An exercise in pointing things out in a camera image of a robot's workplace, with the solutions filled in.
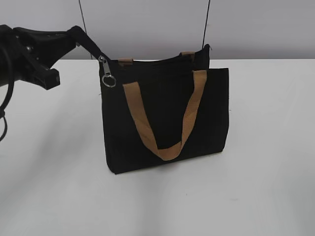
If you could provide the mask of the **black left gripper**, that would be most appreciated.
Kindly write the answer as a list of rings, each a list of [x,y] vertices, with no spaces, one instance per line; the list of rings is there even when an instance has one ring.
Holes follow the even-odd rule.
[[[22,46],[39,63],[30,64]],[[76,48],[66,31],[38,31],[0,26],[0,86],[8,85],[9,73],[14,81],[24,81],[50,90],[60,85],[60,74],[53,66]]]

